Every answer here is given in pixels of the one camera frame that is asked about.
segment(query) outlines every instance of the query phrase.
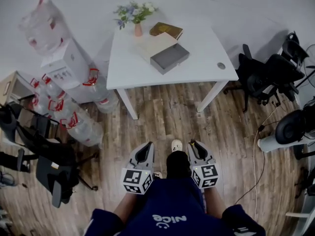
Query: office chair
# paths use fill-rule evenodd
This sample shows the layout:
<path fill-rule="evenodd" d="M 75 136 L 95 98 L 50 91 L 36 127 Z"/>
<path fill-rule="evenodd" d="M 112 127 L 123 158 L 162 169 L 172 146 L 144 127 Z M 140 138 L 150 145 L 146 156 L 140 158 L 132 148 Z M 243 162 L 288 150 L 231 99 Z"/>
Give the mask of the office chair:
<path fill-rule="evenodd" d="M 264 106 L 269 103 L 271 96 L 277 99 L 276 106 L 279 106 L 280 100 L 277 94 L 284 93 L 290 101 L 294 101 L 292 90 L 298 93 L 293 82 L 300 80 L 304 74 L 285 57 L 279 54 L 273 54 L 266 63 L 259 62 L 252 58 L 248 45 L 243 45 L 244 54 L 239 54 L 239 69 L 236 73 L 239 77 L 240 86 L 228 87 L 223 93 L 227 94 L 230 90 L 243 89 L 245 93 L 245 113 L 248 109 L 248 99 L 252 96 L 258 99 L 257 103 Z"/>
<path fill-rule="evenodd" d="M 300 41 L 295 31 L 291 32 L 286 37 L 286 40 L 282 45 L 281 56 L 288 61 L 294 61 L 297 64 L 297 67 L 299 67 L 302 64 L 303 60 L 309 56 L 306 51 L 304 51 L 304 49 L 300 46 Z"/>
<path fill-rule="evenodd" d="M 19 118 L 20 112 L 23 108 L 24 107 L 22 105 L 19 105 L 17 103 L 7 104 L 0 108 L 0 128 L 5 133 L 7 139 L 12 143 L 18 144 L 15 141 L 15 132 L 17 128 L 17 119 Z M 31 127 L 38 130 L 43 137 L 48 138 L 51 121 L 54 120 L 50 120 L 46 116 L 40 115 L 27 108 L 24 109 L 31 111 L 34 114 L 34 116 L 31 119 Z"/>
<path fill-rule="evenodd" d="M 67 204 L 73 193 L 72 189 L 79 181 L 90 190 L 97 191 L 97 186 L 89 186 L 80 176 L 78 167 L 96 158 L 98 153 L 77 162 L 71 145 L 53 143 L 39 135 L 36 130 L 18 125 L 17 132 L 25 146 L 37 154 L 37 180 L 52 193 L 52 205 L 59 208 L 61 202 Z"/>

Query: cardboard box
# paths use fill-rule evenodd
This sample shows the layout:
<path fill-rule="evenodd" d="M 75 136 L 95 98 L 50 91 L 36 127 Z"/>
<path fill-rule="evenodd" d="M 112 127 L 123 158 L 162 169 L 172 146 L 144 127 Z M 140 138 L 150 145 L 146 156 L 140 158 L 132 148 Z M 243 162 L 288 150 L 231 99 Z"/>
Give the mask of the cardboard box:
<path fill-rule="evenodd" d="M 52 55 L 43 58 L 41 68 L 63 90 L 88 80 L 89 67 L 72 39 L 66 40 Z"/>
<path fill-rule="evenodd" d="M 189 52 L 166 32 L 137 45 L 139 54 L 161 74 L 186 60 Z"/>

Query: plastic water bottle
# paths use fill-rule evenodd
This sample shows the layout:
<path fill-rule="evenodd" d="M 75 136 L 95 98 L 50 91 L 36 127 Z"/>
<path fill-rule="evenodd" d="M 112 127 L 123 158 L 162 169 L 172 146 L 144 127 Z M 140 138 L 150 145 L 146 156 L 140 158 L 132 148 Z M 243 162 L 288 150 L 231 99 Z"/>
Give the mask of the plastic water bottle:
<path fill-rule="evenodd" d="M 70 136 L 85 146 L 101 144 L 103 129 L 90 115 L 80 108 L 69 96 L 60 101 L 50 100 L 49 109 L 54 111 L 54 116 L 65 125 Z"/>
<path fill-rule="evenodd" d="M 46 85 L 46 91 L 47 94 L 52 98 L 52 99 L 57 99 L 57 100 L 62 100 L 65 96 L 66 93 L 63 91 L 55 82 L 51 80 L 46 74 L 42 77 L 42 80 L 44 81 Z"/>
<path fill-rule="evenodd" d="M 102 76 L 98 69 L 91 68 L 89 80 L 83 83 L 91 94 L 91 99 L 102 113 L 110 113 L 118 105 L 118 97 L 113 90 L 106 88 L 107 78 Z"/>
<path fill-rule="evenodd" d="M 85 146 L 91 147 L 102 143 L 103 129 L 92 119 L 68 128 L 68 134 Z"/>
<path fill-rule="evenodd" d="M 101 101 L 95 101 L 94 103 L 96 104 L 100 112 L 104 114 L 108 114 L 108 113 L 113 112 L 116 109 L 119 103 L 119 100 L 115 92 L 113 90 L 110 90 L 105 99 Z"/>
<path fill-rule="evenodd" d="M 38 80 L 36 80 L 35 78 L 33 78 L 31 80 L 31 86 L 34 88 L 35 91 L 35 95 L 46 95 L 48 98 L 50 98 L 50 96 L 47 94 L 47 87 L 46 84 L 43 82 L 40 82 Z"/>
<path fill-rule="evenodd" d="M 47 95 L 35 93 L 35 97 L 31 101 L 31 108 L 33 108 L 35 112 L 51 118 L 53 116 L 53 112 L 48 109 L 49 101 L 50 100 Z"/>
<path fill-rule="evenodd" d="M 59 101 L 50 100 L 48 105 L 48 109 L 54 112 L 55 119 L 58 122 L 61 122 L 63 119 L 70 121 L 73 113 L 78 111 L 79 108 L 79 105 L 68 95 Z"/>
<path fill-rule="evenodd" d="M 67 38 L 68 28 L 51 0 L 39 0 L 35 10 L 23 17 L 19 29 L 38 54 L 52 54 Z"/>

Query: flowers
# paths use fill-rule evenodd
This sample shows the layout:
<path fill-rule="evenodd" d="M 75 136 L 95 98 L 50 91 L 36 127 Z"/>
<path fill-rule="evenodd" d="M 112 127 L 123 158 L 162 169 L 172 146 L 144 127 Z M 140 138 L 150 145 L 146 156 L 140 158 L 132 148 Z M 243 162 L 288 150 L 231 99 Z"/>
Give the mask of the flowers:
<path fill-rule="evenodd" d="M 119 29 L 125 28 L 127 22 L 133 22 L 134 24 L 139 24 L 141 21 L 146 19 L 146 16 L 152 15 L 157 8 L 153 6 L 151 2 L 146 2 L 142 5 L 131 1 L 129 5 L 118 6 L 118 9 L 114 11 L 118 14 L 119 19 L 115 19 Z"/>

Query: white table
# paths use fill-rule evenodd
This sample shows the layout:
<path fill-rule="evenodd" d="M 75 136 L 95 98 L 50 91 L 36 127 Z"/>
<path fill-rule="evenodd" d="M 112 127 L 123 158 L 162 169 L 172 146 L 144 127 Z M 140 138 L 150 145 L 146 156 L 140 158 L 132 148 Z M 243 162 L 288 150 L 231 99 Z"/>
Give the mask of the white table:
<path fill-rule="evenodd" d="M 207 96 L 197 107 L 201 112 L 224 88 L 228 81 L 238 80 L 235 69 L 223 46 L 205 19 L 160 21 L 184 29 L 179 44 L 190 52 L 187 60 L 164 75 L 148 64 L 138 53 L 135 45 L 144 38 L 153 37 L 149 30 L 155 23 L 142 22 L 142 37 L 134 36 L 134 24 L 122 30 L 116 28 L 109 60 L 107 88 L 116 89 L 133 119 L 138 115 L 125 89 L 175 83 L 216 81 Z M 224 64 L 220 69 L 218 63 Z"/>
<path fill-rule="evenodd" d="M 301 233 L 301 235 L 303 235 L 307 231 L 309 226 L 314 223 L 313 220 L 315 220 L 315 207 L 313 208 L 311 213 L 287 212 L 285 215 L 288 217 L 306 218 L 306 222 Z"/>

